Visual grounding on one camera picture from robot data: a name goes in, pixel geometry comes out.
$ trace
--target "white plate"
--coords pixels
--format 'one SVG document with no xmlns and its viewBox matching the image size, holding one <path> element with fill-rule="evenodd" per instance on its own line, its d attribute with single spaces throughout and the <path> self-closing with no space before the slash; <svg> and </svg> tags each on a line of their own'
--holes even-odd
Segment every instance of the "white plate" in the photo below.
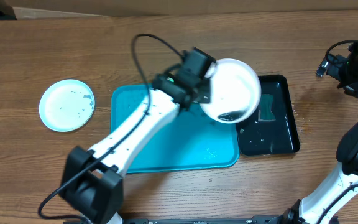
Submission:
<svg viewBox="0 0 358 224">
<path fill-rule="evenodd" d="M 239 60 L 225 58 L 211 66 L 207 77 L 211 77 L 211 102 L 200 104 L 203 111 L 215 121 L 238 123 L 251 116 L 259 105 L 261 89 L 254 70 Z M 225 114 L 236 112 L 236 116 L 223 120 Z"/>
<path fill-rule="evenodd" d="M 94 96 L 88 85 L 78 80 L 62 80 L 42 95 L 39 113 L 46 127 L 67 132 L 84 125 L 94 107 Z"/>
</svg>

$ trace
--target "small white plate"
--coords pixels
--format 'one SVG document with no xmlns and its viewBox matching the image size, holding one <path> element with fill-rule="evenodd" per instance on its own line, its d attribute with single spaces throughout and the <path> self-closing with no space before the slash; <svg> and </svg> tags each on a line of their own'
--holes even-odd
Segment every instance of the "small white plate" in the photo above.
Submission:
<svg viewBox="0 0 358 224">
<path fill-rule="evenodd" d="M 62 80 L 42 95 L 39 113 L 46 127 L 67 132 L 84 125 L 94 107 L 94 96 L 88 85 L 78 80 Z"/>
</svg>

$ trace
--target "wooden table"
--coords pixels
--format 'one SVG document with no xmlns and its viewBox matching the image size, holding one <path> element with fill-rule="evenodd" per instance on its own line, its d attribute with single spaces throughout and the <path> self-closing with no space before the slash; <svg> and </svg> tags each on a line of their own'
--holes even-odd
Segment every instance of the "wooden table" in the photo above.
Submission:
<svg viewBox="0 0 358 224">
<path fill-rule="evenodd" d="M 330 45 L 358 39 L 358 11 L 0 21 L 0 223 L 61 223 L 39 220 L 37 207 L 59 186 L 73 146 L 88 148 L 109 133 L 113 91 L 140 83 L 129 42 L 141 32 L 178 49 L 242 60 L 259 75 L 286 76 L 301 149 L 295 156 L 241 156 L 227 169 L 129 175 L 124 217 L 281 214 L 331 172 L 339 140 L 358 121 L 358 100 L 314 71 Z M 149 79 L 177 61 L 152 39 L 138 46 Z M 335 53 L 347 55 L 345 48 Z M 96 111 L 85 127 L 56 133 L 42 124 L 38 103 L 66 78 L 92 88 Z M 57 197 L 45 212 L 73 210 Z M 358 196 L 338 214 L 341 223 L 358 223 Z"/>
</svg>

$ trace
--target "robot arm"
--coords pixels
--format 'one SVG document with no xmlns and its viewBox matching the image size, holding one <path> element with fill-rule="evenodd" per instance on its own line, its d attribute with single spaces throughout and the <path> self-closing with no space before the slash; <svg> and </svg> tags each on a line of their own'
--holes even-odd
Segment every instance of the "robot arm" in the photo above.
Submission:
<svg viewBox="0 0 358 224">
<path fill-rule="evenodd" d="M 347 139 L 348 137 L 350 137 L 349 133 L 344 136 L 344 139 Z M 341 143 L 338 147 L 338 153 L 341 153 L 341 146 L 350 144 L 348 141 L 344 142 L 343 144 Z M 316 223 L 327 207 L 334 200 L 336 200 L 338 196 L 343 193 L 343 191 L 354 184 L 358 184 L 358 175 L 353 173 L 344 174 L 344 171 L 342 170 L 342 163 L 338 162 L 334 170 L 320 184 L 320 186 L 309 196 L 302 199 L 299 207 L 299 216 L 307 223 Z M 343 196 L 342 199 L 340 199 L 331 209 L 329 209 L 327 215 L 321 221 L 321 224 L 328 224 L 333 215 L 357 194 L 358 187 Z"/>
<path fill-rule="evenodd" d="M 94 163 L 123 137 L 146 114 L 142 122 L 93 170 L 70 182 L 59 195 L 73 208 L 85 215 L 93 224 L 121 224 L 117 214 L 124 192 L 122 181 L 138 153 L 152 136 L 172 122 L 181 109 L 192 103 L 209 103 L 210 80 L 206 73 L 215 59 L 194 48 L 184 57 L 183 64 L 174 65 L 157 75 L 149 97 L 113 133 L 88 151 L 75 147 L 67 157 L 62 185 Z"/>
</svg>

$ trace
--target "blue plastic tray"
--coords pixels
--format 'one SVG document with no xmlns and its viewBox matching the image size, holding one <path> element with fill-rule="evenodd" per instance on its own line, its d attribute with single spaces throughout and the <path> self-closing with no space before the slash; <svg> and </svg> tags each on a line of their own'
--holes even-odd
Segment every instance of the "blue plastic tray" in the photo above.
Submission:
<svg viewBox="0 0 358 224">
<path fill-rule="evenodd" d="M 144 85 L 122 86 L 112 94 L 111 132 L 135 111 L 145 95 Z M 214 121 L 194 104 L 149 141 L 128 173 L 229 167 L 238 158 L 236 125 Z"/>
</svg>

